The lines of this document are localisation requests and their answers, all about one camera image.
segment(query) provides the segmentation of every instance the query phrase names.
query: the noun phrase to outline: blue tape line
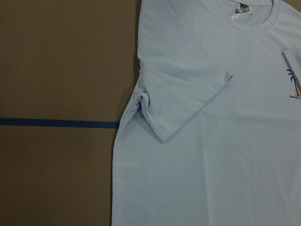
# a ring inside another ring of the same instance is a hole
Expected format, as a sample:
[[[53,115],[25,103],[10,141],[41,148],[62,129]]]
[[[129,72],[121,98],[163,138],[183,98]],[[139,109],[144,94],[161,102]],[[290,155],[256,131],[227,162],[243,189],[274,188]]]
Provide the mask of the blue tape line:
[[[73,127],[73,128],[102,128],[118,129],[119,122],[113,121],[73,121],[53,119],[16,119],[0,118],[1,126],[45,126],[45,127]]]

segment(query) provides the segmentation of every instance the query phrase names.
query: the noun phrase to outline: light blue t-shirt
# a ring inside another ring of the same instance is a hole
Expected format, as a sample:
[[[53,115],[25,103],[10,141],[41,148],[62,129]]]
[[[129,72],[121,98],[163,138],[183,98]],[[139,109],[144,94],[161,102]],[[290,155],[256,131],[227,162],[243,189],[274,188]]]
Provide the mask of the light blue t-shirt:
[[[142,0],[112,226],[301,226],[301,13],[241,3]]]

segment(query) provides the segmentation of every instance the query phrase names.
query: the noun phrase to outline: crew neck collar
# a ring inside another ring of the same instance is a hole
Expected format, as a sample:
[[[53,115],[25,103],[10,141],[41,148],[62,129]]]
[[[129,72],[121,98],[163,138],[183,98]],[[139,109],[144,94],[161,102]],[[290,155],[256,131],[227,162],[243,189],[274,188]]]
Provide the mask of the crew neck collar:
[[[215,0],[207,0],[208,4],[210,5],[210,8],[212,10],[212,13],[220,18],[223,23],[226,23],[227,26],[230,26],[234,28],[237,31],[245,32],[245,33],[260,33],[265,32],[268,29],[270,29],[274,23],[276,22],[280,10],[280,2],[281,0],[230,0],[237,3],[243,3],[247,4],[249,6],[272,6],[272,11],[270,13],[270,16],[268,19],[257,25],[242,25],[239,24],[237,21],[230,18],[228,15],[226,15],[219,6],[217,6]]]

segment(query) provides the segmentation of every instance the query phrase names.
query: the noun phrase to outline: brown cardboard surface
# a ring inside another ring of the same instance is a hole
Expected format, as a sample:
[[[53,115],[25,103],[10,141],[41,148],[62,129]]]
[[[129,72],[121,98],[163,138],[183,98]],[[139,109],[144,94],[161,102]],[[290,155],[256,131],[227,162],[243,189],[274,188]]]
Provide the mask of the brown cardboard surface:
[[[0,225],[108,226],[115,134],[2,126]]]
[[[139,74],[140,4],[0,1],[0,117],[119,121]],[[0,225],[109,226],[115,136],[0,126]]]
[[[0,117],[119,121],[140,2],[1,1]]]

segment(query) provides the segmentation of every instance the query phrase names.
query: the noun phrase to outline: palm tree graphic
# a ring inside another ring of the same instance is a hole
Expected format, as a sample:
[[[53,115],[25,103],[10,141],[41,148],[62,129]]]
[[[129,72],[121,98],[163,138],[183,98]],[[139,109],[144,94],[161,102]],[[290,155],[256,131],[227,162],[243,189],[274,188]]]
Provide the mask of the palm tree graphic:
[[[301,97],[301,86],[300,86],[299,81],[298,81],[297,78],[293,75],[292,70],[287,69],[286,71],[289,72],[288,75],[291,75],[291,82],[294,81],[294,83],[295,83],[295,96],[296,96],[296,97]]]

